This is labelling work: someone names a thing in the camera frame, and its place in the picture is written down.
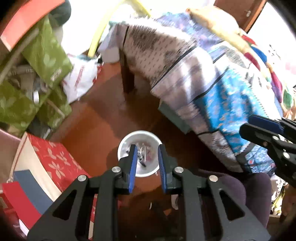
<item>white plastic bag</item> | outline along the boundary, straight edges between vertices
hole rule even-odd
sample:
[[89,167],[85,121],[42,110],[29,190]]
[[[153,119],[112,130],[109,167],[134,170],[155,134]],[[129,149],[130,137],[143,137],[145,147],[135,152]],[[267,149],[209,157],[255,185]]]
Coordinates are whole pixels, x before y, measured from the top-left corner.
[[68,103],[79,99],[95,83],[98,73],[101,71],[102,64],[98,64],[98,59],[85,60],[68,55],[73,70],[63,80],[64,93]]

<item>orange object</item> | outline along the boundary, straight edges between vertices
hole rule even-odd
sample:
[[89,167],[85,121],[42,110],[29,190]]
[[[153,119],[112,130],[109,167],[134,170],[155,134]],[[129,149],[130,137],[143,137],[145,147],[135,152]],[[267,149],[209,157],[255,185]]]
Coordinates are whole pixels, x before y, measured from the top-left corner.
[[64,2],[65,0],[30,0],[24,4],[12,17],[0,37],[6,48],[11,51],[35,23]]

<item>trash in bowl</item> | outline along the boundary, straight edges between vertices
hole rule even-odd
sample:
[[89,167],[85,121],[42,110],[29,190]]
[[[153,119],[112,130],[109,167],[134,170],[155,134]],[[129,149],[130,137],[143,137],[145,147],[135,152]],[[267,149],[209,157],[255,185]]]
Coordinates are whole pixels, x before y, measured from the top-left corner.
[[[154,153],[152,151],[152,148],[149,144],[142,142],[135,143],[137,149],[138,149],[138,162],[143,166],[147,167],[147,164],[153,160]],[[130,146],[126,148],[126,154],[129,154]]]

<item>bed leg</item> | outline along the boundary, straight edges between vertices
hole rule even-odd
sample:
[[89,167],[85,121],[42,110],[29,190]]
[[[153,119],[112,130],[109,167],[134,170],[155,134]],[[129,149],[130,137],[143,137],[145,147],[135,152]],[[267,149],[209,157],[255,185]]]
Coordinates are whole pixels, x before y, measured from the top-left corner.
[[135,88],[135,75],[129,70],[126,56],[119,50],[123,92],[128,94]]

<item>wooden door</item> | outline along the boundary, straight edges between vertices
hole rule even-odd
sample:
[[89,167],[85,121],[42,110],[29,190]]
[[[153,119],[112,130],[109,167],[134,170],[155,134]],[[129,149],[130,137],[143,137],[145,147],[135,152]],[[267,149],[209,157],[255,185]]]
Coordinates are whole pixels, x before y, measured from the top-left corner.
[[215,6],[231,14],[238,25],[245,31],[249,31],[266,0],[216,0]]

